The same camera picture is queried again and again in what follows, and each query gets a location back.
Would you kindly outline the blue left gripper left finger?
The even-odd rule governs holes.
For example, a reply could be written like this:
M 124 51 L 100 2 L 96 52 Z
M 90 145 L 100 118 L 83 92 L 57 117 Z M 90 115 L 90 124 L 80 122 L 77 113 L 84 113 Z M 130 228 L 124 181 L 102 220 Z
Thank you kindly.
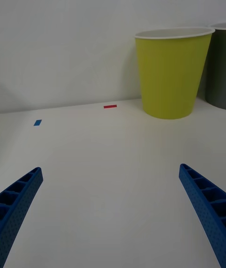
M 42 182 L 42 170 L 36 167 L 0 193 L 1 268 Z

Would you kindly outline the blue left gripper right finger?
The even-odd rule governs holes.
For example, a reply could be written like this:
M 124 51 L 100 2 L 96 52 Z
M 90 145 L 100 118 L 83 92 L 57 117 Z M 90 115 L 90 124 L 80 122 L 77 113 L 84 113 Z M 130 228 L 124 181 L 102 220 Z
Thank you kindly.
M 186 164 L 179 179 L 202 224 L 215 256 L 226 267 L 226 193 Z

